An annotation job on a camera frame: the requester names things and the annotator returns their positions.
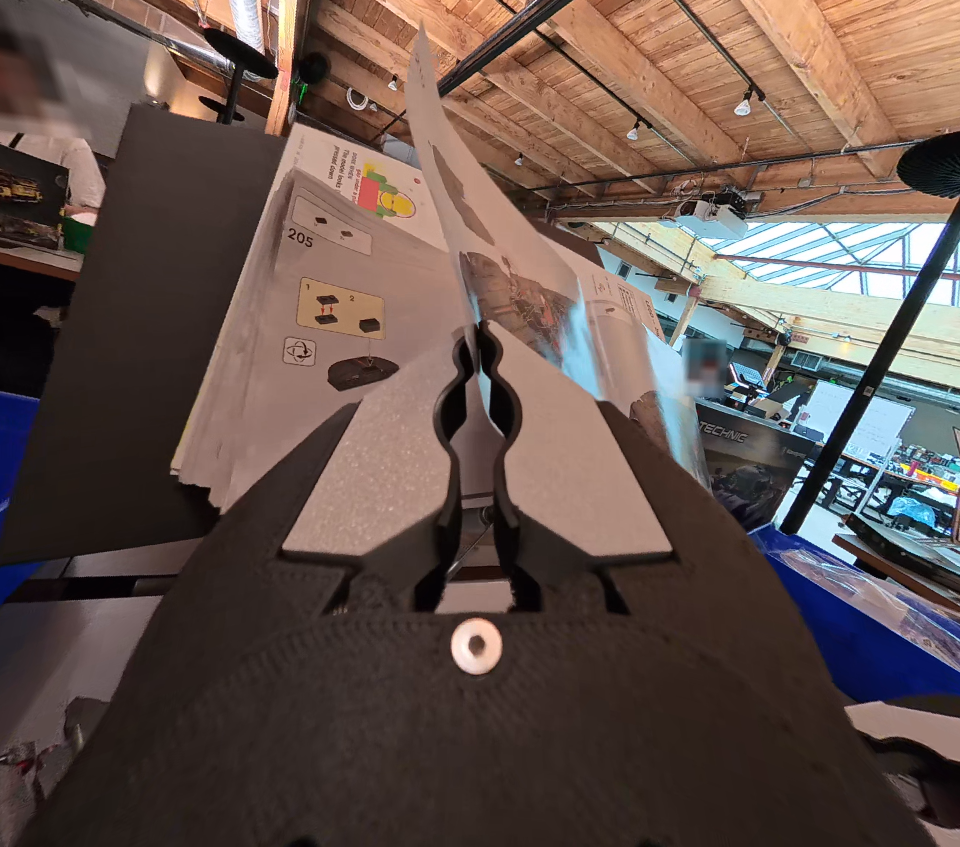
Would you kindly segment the clear plastic bags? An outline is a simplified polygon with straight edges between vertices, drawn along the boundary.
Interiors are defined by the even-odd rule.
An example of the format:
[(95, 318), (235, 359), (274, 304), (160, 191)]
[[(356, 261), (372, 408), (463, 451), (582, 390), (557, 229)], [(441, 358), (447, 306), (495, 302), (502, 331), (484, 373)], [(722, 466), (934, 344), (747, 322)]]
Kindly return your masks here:
[(769, 558), (792, 578), (802, 578), (820, 594), (832, 596), (958, 671), (958, 614), (813, 550), (791, 548)]

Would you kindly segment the dark grey divider panel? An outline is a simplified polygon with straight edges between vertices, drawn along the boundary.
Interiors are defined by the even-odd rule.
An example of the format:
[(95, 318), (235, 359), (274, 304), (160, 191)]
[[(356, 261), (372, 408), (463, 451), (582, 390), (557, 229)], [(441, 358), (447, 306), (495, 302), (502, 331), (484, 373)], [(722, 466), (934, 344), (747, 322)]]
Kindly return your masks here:
[(2, 522), (2, 566), (200, 538), (171, 464), (285, 139), (130, 108)]

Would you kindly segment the black flat box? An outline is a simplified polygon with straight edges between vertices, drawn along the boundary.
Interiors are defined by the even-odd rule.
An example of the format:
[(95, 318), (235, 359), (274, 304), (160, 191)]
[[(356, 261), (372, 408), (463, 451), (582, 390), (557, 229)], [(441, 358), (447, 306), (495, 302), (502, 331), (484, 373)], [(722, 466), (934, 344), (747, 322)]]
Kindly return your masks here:
[(854, 514), (842, 517), (841, 523), (873, 553), (954, 594), (959, 593), (958, 543), (926, 537), (912, 529), (887, 527)]

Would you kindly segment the whiteboard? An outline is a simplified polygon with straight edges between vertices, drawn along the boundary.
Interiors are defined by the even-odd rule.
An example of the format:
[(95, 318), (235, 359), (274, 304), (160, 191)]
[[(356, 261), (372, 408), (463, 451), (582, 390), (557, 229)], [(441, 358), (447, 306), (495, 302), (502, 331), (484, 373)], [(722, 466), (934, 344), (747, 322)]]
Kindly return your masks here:
[[(825, 444), (853, 396), (853, 390), (819, 380), (809, 400), (798, 410), (795, 433)], [(915, 408), (899, 400), (873, 397), (862, 418), (850, 434), (843, 453), (863, 461), (880, 462), (892, 456), (902, 442), (902, 431)]]

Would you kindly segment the black pole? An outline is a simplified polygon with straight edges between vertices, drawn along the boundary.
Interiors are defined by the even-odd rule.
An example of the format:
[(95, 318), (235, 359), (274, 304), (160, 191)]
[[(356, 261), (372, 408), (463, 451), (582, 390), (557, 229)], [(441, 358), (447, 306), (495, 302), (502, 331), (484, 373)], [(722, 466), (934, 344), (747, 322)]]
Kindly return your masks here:
[(201, 33), (210, 47), (233, 65), (225, 103), (217, 108), (217, 122), (230, 125), (234, 121), (244, 75), (251, 73), (261, 79), (276, 80), (279, 69), (258, 49), (224, 30), (207, 26)]
[[(896, 173), (908, 188), (929, 196), (959, 196), (959, 133), (948, 133), (918, 143), (900, 158)], [(945, 273), (959, 242), (959, 204), (955, 203), (906, 298), (894, 314), (875, 354), (854, 388), (844, 411), (801, 485), (780, 525), (786, 535), (799, 532), (816, 504), (859, 422), (864, 418), (878, 388), (902, 349), (930, 299), (934, 286)]]

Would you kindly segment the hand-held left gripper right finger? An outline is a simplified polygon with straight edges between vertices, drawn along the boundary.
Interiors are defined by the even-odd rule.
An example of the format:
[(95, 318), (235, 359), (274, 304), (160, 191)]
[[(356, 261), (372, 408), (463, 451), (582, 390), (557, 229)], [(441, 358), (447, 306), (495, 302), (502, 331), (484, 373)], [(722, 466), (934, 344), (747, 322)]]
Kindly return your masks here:
[(515, 612), (628, 614), (614, 569), (669, 560), (673, 546), (610, 420), (618, 409), (503, 326), (477, 326), (493, 465), (494, 543)]

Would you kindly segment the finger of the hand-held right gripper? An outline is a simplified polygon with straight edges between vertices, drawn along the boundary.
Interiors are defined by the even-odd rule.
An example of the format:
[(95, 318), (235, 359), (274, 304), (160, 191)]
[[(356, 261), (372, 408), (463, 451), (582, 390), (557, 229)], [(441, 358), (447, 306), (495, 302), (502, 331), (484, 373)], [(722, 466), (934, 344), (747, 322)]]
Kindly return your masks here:
[(959, 697), (924, 695), (846, 706), (862, 736), (877, 742), (910, 742), (943, 758), (959, 757)]

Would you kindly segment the white ceiling projector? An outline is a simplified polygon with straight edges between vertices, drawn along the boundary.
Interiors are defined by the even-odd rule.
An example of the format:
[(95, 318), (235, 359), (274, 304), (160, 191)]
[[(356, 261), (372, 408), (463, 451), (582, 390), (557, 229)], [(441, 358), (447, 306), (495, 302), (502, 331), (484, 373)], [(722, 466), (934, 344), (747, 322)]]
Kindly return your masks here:
[(739, 241), (749, 233), (745, 219), (747, 206), (747, 200), (738, 190), (724, 187), (680, 199), (658, 222), (663, 226), (683, 227), (701, 239)]

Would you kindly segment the black box with yellow vehicle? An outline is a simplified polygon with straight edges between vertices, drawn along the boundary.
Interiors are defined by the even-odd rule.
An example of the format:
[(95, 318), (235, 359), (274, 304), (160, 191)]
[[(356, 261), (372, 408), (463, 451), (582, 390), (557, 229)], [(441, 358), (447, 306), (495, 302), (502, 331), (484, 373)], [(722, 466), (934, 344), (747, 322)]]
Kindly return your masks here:
[(59, 249), (68, 168), (1, 146), (1, 244)]

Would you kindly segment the lego set box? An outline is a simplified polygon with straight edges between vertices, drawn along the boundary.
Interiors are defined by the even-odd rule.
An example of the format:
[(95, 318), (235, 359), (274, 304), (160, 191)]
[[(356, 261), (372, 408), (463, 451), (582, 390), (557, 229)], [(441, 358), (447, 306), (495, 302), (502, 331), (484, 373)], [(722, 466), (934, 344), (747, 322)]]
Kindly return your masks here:
[(816, 443), (710, 400), (695, 406), (714, 498), (747, 532), (769, 525)]

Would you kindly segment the grey lego car model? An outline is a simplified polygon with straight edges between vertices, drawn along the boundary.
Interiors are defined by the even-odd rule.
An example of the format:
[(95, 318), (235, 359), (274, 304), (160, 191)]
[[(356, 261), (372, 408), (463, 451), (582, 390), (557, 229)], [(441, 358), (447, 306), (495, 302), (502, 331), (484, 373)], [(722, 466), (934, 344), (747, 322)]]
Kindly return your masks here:
[(1, 755), (1, 845), (15, 845), (38, 807), (54, 792), (109, 707), (106, 700), (79, 696), (64, 712), (61, 739), (38, 748), (18, 741)]

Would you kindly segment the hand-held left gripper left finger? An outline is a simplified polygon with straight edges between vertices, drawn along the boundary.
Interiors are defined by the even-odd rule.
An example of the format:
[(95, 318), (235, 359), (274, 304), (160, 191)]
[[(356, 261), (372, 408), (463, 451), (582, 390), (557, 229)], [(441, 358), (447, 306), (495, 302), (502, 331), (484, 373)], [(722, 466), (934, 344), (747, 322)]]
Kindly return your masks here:
[(295, 562), (374, 576), (434, 613), (462, 527), (460, 462), (470, 344), (459, 329), (356, 406), (282, 542)]

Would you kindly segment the lego instruction booklet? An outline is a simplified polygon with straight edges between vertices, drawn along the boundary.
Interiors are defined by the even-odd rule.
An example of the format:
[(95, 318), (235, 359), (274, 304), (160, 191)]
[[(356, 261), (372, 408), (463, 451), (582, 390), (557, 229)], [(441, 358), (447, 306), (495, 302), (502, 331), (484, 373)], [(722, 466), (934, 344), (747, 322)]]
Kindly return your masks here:
[(516, 210), (453, 129), (435, 74), (420, 30), (405, 86), (417, 169), (293, 129), (172, 471), (226, 512), (336, 410), (485, 320), (709, 488), (653, 301)]

